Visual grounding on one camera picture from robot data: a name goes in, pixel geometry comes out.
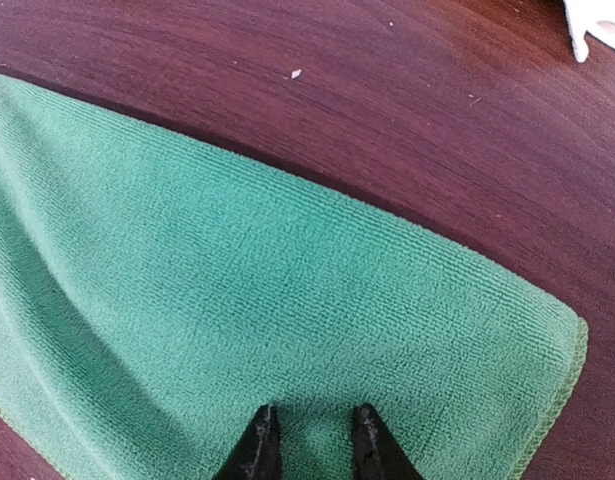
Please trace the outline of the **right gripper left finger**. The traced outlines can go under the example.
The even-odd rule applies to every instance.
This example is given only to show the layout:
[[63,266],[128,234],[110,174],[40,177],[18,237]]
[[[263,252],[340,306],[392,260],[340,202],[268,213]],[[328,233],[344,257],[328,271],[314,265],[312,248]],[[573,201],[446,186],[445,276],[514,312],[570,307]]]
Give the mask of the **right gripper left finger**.
[[277,408],[261,406],[243,431],[215,480],[280,480],[281,428]]

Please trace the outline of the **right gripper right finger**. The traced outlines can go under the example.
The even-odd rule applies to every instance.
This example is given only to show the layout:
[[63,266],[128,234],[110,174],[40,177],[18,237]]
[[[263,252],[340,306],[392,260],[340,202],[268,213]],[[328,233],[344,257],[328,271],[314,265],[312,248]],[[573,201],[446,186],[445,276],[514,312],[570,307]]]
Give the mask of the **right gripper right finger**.
[[371,404],[353,409],[351,438],[355,479],[423,479]]

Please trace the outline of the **green microfiber towel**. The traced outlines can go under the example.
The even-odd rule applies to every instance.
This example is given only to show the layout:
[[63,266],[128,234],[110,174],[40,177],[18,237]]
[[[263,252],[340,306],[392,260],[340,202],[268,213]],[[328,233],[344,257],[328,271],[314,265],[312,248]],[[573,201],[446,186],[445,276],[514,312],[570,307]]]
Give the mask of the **green microfiber towel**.
[[371,404],[426,479],[517,479],[588,327],[486,257],[0,75],[0,416],[70,479],[210,479],[261,413],[352,475]]

